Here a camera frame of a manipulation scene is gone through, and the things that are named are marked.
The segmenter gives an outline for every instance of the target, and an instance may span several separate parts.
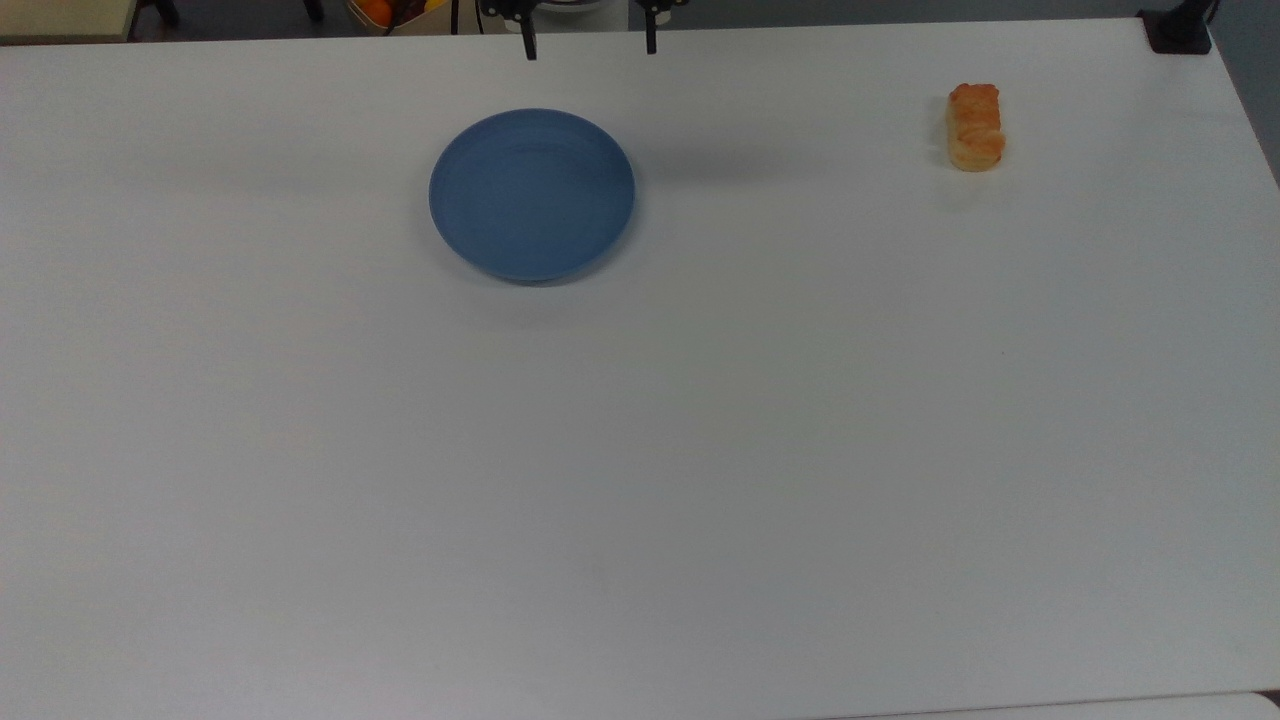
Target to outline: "fruit basket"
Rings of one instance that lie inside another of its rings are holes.
[[[392,35],[449,35],[451,5],[452,0],[413,0],[404,20],[392,31]],[[393,6],[393,0],[347,0],[347,12],[369,35],[387,32]],[[502,18],[481,18],[476,12],[475,0],[460,0],[458,35],[481,32],[504,33],[507,29]]]

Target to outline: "table surface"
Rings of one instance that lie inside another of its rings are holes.
[[[929,720],[1280,720],[1280,708],[1244,693],[937,712]]]
[[[1280,193],[1137,20],[0,50],[24,719],[782,720],[1280,685]],[[942,109],[995,82],[1000,168]],[[426,181],[553,106],[594,273]]]
[[[0,0],[0,42],[124,42],[137,0]]]

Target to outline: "black mount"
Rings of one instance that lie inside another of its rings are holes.
[[[520,35],[525,38],[525,56],[530,60],[538,59],[538,38],[534,37],[534,8],[541,0],[480,0],[480,12],[495,18],[502,15],[520,26]]]
[[[636,0],[644,10],[644,42],[650,55],[658,54],[658,15],[669,13],[672,5],[687,5],[689,0]]]
[[[1208,38],[1204,13],[1217,9],[1217,0],[1185,0],[1169,12],[1142,10],[1138,17],[1147,27],[1151,49],[1161,55],[1208,55],[1213,42]]]
[[[502,17],[520,26],[525,38],[525,56],[538,59],[538,38],[534,36],[534,8],[541,0],[480,0],[480,12],[490,18]],[[658,17],[671,12],[675,5],[687,5],[689,0],[636,0],[644,9],[645,47],[649,54],[658,53]]]

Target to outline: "bread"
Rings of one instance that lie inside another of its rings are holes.
[[[1000,131],[1000,91],[993,85],[961,83],[947,100],[947,152],[961,170],[989,170],[1005,152]]]

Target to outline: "blue plate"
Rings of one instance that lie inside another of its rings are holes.
[[[431,218],[472,265],[543,282],[608,252],[635,190],[631,163],[603,129],[559,110],[512,110],[444,149],[431,173]]]

